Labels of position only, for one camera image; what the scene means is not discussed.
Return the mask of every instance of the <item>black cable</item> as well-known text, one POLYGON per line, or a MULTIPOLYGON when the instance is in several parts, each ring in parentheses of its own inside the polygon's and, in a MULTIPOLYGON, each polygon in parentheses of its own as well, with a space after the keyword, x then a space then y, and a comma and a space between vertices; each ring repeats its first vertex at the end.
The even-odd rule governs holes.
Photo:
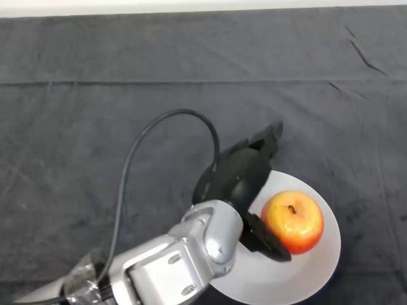
MULTIPOLYGON (((145 138, 145 136, 160 122, 162 122, 164 119, 167 119, 171 116, 176 116, 178 114, 189 114, 191 116, 194 116, 201 121, 203 121, 209 128, 209 131, 212 135, 212 139, 214 142, 214 160, 211 165, 211 171, 214 173, 216 171, 218 162, 219 162, 219 155, 220 155, 220 148, 219 148, 219 137, 217 135, 215 126, 212 124, 211 121, 209 121, 208 118, 206 118, 203 114, 199 113, 198 111, 192 110, 192 109, 174 109, 171 111, 167 111, 154 120, 152 120, 150 123, 145 126, 141 133, 134 139, 133 144, 130 148, 130 150, 127 153, 127 157, 125 160, 125 163, 123 165, 123 170, 121 171, 121 179, 120 179, 120 185, 119 185, 119 191, 118 191, 118 199, 116 203, 116 217, 114 219, 114 229, 113 229, 113 236, 111 240, 111 245, 110 245, 110 251, 109 255, 107 257, 106 263, 104 265, 103 270, 100 272, 99 277, 97 278, 97 283, 100 283, 101 280, 104 279, 104 277, 107 275, 109 272, 109 269, 112 265, 113 259, 114 259, 114 253, 116 252, 116 246, 117 246, 117 241, 119 238, 120 234, 120 227, 121 227, 121 214, 123 211, 123 204, 125 200, 125 193, 126 193, 126 187, 127 187, 127 182, 128 182, 128 172, 130 170, 130 165, 132 164, 132 160, 134 157, 134 154, 137 150, 137 148, 140 146, 142 140, 145 138)), ((42 301, 34 301, 34 302, 14 302, 11 304, 6 304, 2 303, 2 305, 52 305, 52 304, 57 304, 66 301, 65 296, 60 296, 60 297, 54 297, 52 299, 47 299, 47 300, 42 300, 42 301)))

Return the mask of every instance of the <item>apple stem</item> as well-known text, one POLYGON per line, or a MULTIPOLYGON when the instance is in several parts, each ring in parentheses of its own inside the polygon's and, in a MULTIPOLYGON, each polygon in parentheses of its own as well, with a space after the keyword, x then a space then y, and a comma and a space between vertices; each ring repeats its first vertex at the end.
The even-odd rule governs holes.
POLYGON ((291 213, 295 214, 295 208, 292 205, 289 205, 288 208, 290 209, 291 213))

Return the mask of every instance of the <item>apple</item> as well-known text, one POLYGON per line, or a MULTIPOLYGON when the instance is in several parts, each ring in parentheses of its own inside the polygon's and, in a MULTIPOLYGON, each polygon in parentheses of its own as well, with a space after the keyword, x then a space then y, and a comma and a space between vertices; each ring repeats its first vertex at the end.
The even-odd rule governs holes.
POLYGON ((324 230, 318 204, 297 191, 282 192, 270 198, 261 211, 261 219, 291 254, 309 251, 324 230))

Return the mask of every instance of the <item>dark gray cloth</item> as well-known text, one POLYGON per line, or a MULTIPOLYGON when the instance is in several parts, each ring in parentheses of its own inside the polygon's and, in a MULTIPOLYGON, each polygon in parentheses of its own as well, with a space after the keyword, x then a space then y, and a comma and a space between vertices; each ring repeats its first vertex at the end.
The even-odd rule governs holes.
MULTIPOLYGON (((132 139, 190 107, 223 148, 284 122, 273 166, 326 199, 342 238, 304 304, 406 304, 407 7, 2 19, 0 46, 1 299, 108 246, 132 139)), ((211 158, 194 118, 146 139, 120 250, 179 221, 211 158)))

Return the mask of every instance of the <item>white plate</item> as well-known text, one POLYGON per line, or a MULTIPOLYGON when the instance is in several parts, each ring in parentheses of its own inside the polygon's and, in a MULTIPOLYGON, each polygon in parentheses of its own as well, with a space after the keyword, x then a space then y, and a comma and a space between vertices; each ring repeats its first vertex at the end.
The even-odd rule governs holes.
POLYGON ((225 277, 211 282, 221 293, 250 305, 288 305, 321 289, 332 276, 341 250, 338 223, 325 200, 301 180, 272 171, 249 211, 260 215, 263 205, 282 191, 300 191, 313 198, 324 216, 324 232, 310 251, 294 255, 290 262, 276 262, 251 253, 238 244, 236 262, 225 277))

